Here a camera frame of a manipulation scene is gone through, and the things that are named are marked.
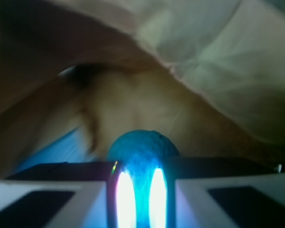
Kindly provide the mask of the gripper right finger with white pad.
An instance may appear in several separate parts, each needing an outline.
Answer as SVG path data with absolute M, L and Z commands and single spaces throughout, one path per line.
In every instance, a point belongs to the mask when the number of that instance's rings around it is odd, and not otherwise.
M 152 228 L 285 228 L 285 171 L 241 158 L 167 158 L 154 180 Z

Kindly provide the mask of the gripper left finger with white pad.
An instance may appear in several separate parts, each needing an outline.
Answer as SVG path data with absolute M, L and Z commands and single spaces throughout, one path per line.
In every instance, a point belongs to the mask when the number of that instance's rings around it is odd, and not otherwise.
M 134 228 L 129 176 L 117 161 L 39 164 L 0 179 L 0 228 Z

